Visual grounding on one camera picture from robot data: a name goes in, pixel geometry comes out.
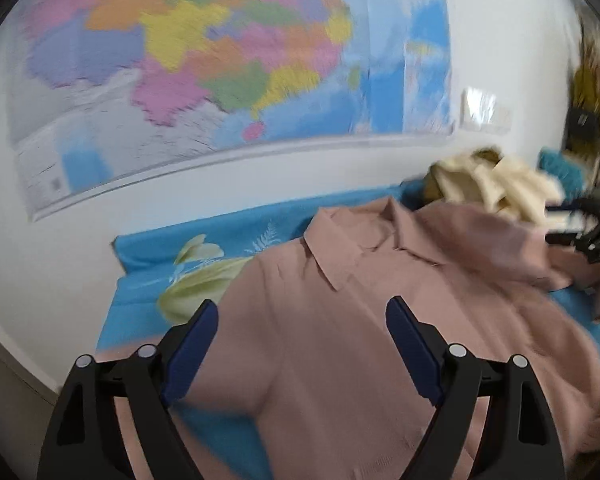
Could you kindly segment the blue floral bed sheet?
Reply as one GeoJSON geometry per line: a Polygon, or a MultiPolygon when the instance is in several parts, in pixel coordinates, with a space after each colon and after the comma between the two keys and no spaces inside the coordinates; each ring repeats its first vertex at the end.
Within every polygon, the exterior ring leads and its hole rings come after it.
{"type": "Polygon", "coordinates": [[[600,350],[554,301],[600,267],[476,205],[386,196],[322,208],[293,240],[157,274],[172,323],[206,299],[219,329],[173,415],[209,479],[394,479],[432,406],[386,325],[401,297],[482,358],[526,356],[566,460],[600,451],[600,350]]]}

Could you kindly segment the cream yellow garment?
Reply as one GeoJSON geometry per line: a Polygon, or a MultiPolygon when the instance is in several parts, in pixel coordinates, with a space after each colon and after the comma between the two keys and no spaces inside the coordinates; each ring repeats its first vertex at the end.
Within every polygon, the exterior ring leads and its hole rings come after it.
{"type": "Polygon", "coordinates": [[[566,212],[545,210],[565,199],[557,178],[495,148],[435,162],[424,179],[422,199],[478,204],[491,214],[554,230],[564,228],[569,219],[566,212]]]}

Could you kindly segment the mustard hanging garment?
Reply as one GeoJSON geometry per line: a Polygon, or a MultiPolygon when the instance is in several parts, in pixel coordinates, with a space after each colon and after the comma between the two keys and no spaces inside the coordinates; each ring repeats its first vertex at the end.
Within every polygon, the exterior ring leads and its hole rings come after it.
{"type": "Polygon", "coordinates": [[[586,168],[588,185],[600,180],[600,21],[579,10],[579,63],[570,87],[565,149],[586,168]]]}

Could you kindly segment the colourful wall map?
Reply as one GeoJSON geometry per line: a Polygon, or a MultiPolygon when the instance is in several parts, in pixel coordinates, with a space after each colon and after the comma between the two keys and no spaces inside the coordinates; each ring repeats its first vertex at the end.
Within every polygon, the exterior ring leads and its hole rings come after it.
{"type": "Polygon", "coordinates": [[[20,0],[7,27],[32,216],[251,144],[453,125],[446,0],[20,0]]]}

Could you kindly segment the white wall socket panel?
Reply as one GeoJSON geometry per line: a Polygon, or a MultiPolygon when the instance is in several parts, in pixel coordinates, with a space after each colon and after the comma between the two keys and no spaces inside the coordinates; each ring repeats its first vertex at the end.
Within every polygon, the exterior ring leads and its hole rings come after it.
{"type": "Polygon", "coordinates": [[[466,88],[460,103],[460,126],[465,130],[504,134],[512,128],[513,113],[495,94],[466,88]]]}

